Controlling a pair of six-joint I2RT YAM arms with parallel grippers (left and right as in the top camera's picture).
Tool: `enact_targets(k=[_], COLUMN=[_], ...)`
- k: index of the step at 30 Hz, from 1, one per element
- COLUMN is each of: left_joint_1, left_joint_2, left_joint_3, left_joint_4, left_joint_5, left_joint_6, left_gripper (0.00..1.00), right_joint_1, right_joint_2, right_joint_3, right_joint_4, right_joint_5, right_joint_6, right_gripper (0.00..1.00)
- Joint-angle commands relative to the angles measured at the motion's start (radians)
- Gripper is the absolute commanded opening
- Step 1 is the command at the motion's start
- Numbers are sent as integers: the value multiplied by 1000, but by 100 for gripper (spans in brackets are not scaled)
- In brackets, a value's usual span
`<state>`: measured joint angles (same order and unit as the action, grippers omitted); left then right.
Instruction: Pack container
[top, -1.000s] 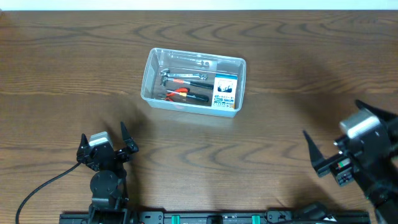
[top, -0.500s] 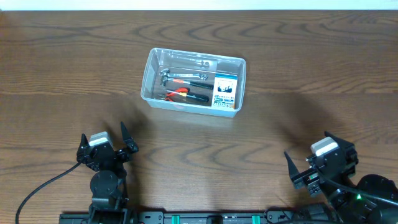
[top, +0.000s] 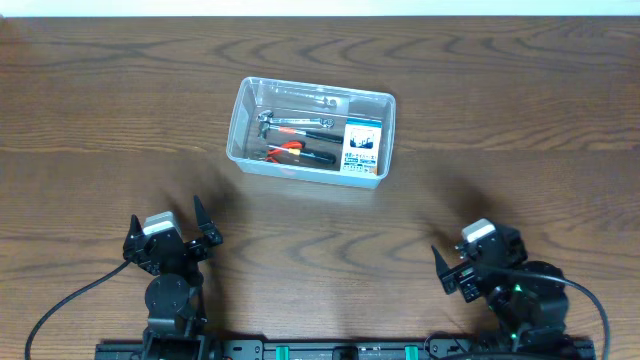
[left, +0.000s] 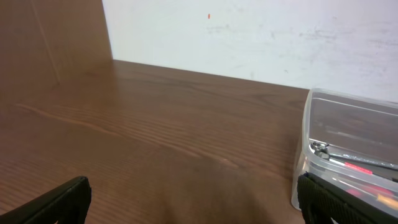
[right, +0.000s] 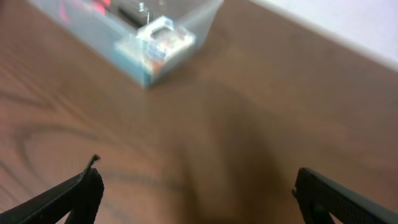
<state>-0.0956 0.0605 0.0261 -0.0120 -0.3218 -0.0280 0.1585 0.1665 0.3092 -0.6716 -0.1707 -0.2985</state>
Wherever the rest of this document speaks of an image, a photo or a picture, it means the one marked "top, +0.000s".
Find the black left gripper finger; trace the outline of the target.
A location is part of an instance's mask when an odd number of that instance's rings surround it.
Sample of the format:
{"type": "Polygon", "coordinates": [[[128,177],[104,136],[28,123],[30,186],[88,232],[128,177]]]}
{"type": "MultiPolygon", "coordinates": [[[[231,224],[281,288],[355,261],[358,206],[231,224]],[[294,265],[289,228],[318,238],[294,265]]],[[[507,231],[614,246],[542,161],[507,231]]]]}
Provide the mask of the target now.
{"type": "Polygon", "coordinates": [[[138,217],[133,214],[131,216],[129,230],[125,238],[126,248],[138,248],[140,241],[144,239],[144,232],[142,230],[138,217]]]}
{"type": "Polygon", "coordinates": [[[203,203],[197,195],[193,196],[194,211],[198,229],[202,233],[202,239],[208,246],[217,246],[223,243],[223,237],[212,218],[206,211],[203,203]]]}

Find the red handled pliers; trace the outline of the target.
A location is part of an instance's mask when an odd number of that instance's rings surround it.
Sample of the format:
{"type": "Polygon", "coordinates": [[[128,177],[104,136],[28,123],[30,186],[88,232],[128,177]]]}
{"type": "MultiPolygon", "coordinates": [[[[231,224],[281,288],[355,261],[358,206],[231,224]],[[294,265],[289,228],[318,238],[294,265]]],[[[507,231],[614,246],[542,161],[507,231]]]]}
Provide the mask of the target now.
{"type": "Polygon", "coordinates": [[[268,144],[267,149],[257,152],[257,159],[270,163],[279,163],[281,157],[292,157],[298,159],[305,148],[303,141],[295,140],[277,144],[268,144]]]}

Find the small black orange hammer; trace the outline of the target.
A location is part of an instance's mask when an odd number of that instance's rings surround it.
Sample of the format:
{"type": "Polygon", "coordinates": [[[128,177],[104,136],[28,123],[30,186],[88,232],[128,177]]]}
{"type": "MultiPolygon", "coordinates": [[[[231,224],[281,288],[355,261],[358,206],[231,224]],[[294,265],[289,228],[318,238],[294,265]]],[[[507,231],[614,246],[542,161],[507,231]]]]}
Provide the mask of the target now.
{"type": "Polygon", "coordinates": [[[259,124],[258,136],[262,139],[265,139],[267,137],[267,133],[271,130],[284,133],[284,134],[298,135],[298,136],[303,136],[303,137],[314,139],[314,140],[335,143],[335,144],[342,144],[344,142],[344,138],[342,136],[337,136],[337,135],[332,135],[332,134],[322,133],[322,132],[301,130],[301,129],[291,128],[291,127],[284,127],[280,125],[274,125],[269,122],[261,122],[259,124]]]}

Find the silver ratchet wrench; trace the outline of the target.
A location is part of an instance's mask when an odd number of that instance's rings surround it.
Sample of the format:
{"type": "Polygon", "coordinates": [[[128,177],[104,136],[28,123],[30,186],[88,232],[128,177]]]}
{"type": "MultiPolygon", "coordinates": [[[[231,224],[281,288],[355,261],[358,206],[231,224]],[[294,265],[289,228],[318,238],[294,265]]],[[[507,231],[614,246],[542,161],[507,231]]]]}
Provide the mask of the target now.
{"type": "Polygon", "coordinates": [[[270,110],[262,111],[258,114],[257,120],[275,125],[285,125],[294,127],[311,127],[311,128],[332,128],[335,120],[332,118],[283,118],[276,117],[270,110]]]}

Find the black yellow screwdriver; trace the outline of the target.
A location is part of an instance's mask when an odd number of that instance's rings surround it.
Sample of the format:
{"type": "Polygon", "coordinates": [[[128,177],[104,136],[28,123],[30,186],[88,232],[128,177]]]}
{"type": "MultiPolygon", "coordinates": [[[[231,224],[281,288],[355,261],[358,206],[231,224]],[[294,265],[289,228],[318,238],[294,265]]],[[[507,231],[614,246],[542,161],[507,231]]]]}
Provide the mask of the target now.
{"type": "Polygon", "coordinates": [[[269,148],[270,150],[267,152],[267,155],[271,157],[278,154],[288,153],[290,155],[312,160],[321,164],[332,165],[336,162],[336,156],[332,153],[313,151],[305,148],[285,148],[276,145],[270,145],[269,148]]]}

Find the blue white cardboard box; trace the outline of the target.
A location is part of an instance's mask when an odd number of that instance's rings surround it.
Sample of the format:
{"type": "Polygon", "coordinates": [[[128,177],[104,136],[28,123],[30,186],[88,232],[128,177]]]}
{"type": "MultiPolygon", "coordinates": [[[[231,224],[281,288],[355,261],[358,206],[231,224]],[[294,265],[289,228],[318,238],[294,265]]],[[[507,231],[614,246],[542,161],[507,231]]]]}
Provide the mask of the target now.
{"type": "Polygon", "coordinates": [[[344,128],[340,171],[360,177],[377,176],[381,138],[380,121],[348,118],[344,128]]]}

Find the clear plastic container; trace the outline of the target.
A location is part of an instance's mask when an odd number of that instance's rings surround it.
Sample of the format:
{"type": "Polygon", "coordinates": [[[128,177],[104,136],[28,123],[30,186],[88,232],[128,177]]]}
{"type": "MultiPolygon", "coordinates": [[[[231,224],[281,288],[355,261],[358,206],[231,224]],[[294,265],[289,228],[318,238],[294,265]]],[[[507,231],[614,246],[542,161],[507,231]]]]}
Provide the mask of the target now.
{"type": "Polygon", "coordinates": [[[390,170],[395,123],[389,93],[247,77],[226,154],[246,173],[374,189],[390,170]]]}

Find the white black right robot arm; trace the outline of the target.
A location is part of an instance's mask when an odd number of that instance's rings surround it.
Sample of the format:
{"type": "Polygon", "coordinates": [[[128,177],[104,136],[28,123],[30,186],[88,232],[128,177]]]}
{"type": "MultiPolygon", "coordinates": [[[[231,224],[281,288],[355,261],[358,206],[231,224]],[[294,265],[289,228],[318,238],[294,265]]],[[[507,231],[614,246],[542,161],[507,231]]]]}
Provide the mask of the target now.
{"type": "Polygon", "coordinates": [[[451,267],[433,248],[436,274],[446,294],[467,303],[484,299],[498,320],[494,334],[480,337],[476,351],[551,353],[568,345],[564,335],[569,300],[563,271],[530,261],[519,230],[487,219],[465,227],[451,267]]]}

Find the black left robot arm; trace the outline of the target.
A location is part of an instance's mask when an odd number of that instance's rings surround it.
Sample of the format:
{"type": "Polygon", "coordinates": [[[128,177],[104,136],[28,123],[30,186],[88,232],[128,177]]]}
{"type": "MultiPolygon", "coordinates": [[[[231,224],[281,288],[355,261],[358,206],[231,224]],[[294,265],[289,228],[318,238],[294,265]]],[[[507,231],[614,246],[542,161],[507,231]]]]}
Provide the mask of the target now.
{"type": "Polygon", "coordinates": [[[153,276],[145,291],[148,309],[143,359],[220,359],[218,340],[205,333],[208,323],[204,276],[199,263],[212,257],[223,237],[199,197],[194,211],[201,236],[185,242],[167,211],[139,222],[131,218],[123,258],[153,276]]]}

